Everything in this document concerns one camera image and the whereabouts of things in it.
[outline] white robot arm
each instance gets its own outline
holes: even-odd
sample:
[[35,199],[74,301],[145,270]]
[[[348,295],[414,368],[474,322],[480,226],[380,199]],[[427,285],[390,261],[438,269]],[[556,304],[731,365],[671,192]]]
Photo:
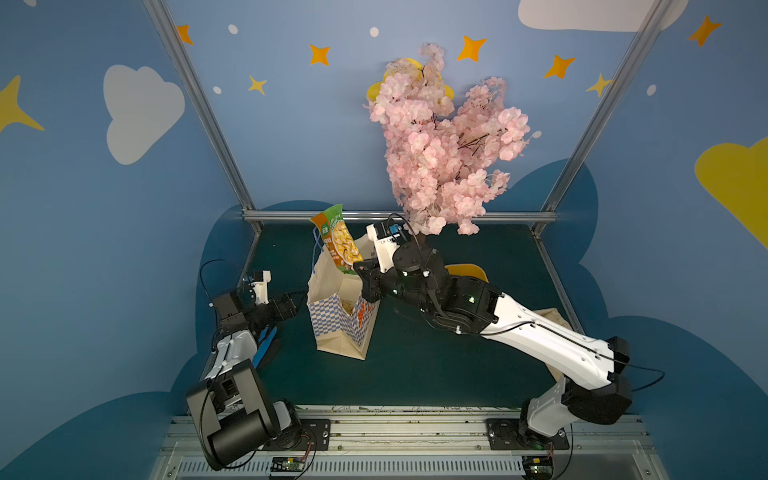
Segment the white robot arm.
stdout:
[[544,395],[521,411],[518,440],[545,444],[576,419],[611,424],[632,403],[621,371],[629,346],[573,332],[532,312],[510,295],[474,277],[448,274],[437,250],[408,241],[391,220],[368,226],[376,258],[355,263],[370,301],[392,296],[417,306],[433,326],[512,346],[563,372]]

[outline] snack food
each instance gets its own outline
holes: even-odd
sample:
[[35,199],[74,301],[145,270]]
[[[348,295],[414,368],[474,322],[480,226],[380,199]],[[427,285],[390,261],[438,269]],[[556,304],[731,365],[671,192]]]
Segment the snack food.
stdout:
[[329,207],[321,214],[312,217],[312,223],[320,230],[320,236],[328,246],[336,267],[344,273],[355,274],[352,264],[361,261],[362,255],[349,230],[346,229],[341,204]]

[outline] blue string handle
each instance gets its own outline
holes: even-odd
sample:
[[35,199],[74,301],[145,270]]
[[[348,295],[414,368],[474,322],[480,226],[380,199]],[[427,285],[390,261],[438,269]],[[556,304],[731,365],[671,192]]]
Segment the blue string handle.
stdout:
[[[312,236],[315,237],[315,246],[312,247],[312,273],[315,273],[315,263],[320,259],[320,255],[323,253],[323,238],[320,236],[320,230],[315,227],[312,229]],[[315,259],[315,252],[319,249],[317,259]]]

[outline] paper bag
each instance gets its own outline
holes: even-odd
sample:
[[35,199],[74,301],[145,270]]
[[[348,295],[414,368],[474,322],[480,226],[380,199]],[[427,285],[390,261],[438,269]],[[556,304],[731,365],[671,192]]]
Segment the paper bag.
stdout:
[[[372,257],[373,242],[367,236],[355,240],[355,245],[363,258]],[[360,296],[360,277],[336,268],[328,246],[323,246],[308,286],[306,305],[317,349],[365,360],[379,302],[368,303]],[[344,310],[343,300],[354,306],[351,314]]]

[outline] star decoration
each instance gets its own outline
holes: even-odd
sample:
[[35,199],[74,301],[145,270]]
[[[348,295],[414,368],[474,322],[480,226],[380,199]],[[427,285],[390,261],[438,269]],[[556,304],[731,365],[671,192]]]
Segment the star decoration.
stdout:
[[253,79],[253,77],[250,77],[250,81],[251,81],[251,86],[250,86],[250,88],[248,89],[248,91],[251,91],[251,90],[258,90],[258,91],[260,91],[260,92],[261,92],[261,94],[262,94],[262,95],[264,95],[264,89],[263,89],[262,87],[263,87],[263,86],[264,86],[264,84],[266,83],[266,80],[265,80],[265,81],[255,81],[255,80]]
[[576,58],[569,58],[568,60],[563,60],[562,58],[555,55],[554,61],[552,62],[552,68],[549,69],[549,71],[544,76],[544,78],[551,77],[552,75],[560,78],[565,78],[565,71],[568,69],[568,66],[573,62],[573,60],[576,60]]
[[596,91],[598,93],[598,97],[603,96],[603,89],[608,86],[609,83],[611,83],[613,80],[604,80],[602,72],[600,73],[600,78],[598,79],[598,82],[591,87],[587,89],[587,91]]
[[194,43],[192,43],[192,39],[190,38],[189,25],[182,25],[180,27],[176,27],[176,29],[179,31],[179,36],[181,37],[181,41],[183,41],[184,43],[188,43],[190,45],[194,45]]
[[701,26],[699,27],[699,29],[696,30],[694,34],[691,35],[690,38],[688,38],[688,40],[698,41],[699,46],[703,47],[704,42],[707,41],[707,37],[710,36],[710,33],[715,31],[716,28],[720,28],[721,25],[722,23],[710,22],[710,16],[707,15],[706,17],[704,17],[704,21],[701,22]]
[[16,75],[11,83],[0,91],[0,132],[10,124],[24,124],[37,130],[44,130],[18,106],[18,86],[21,82],[22,78]]
[[310,45],[310,47],[312,47],[312,61],[310,62],[310,65],[315,63],[328,65],[328,50],[330,50],[331,47],[317,48],[315,45]]
[[479,59],[478,56],[480,55],[480,47],[486,40],[487,38],[483,38],[482,40],[472,40],[470,37],[464,35],[464,50],[458,55],[456,61],[464,60],[465,58],[477,61]]

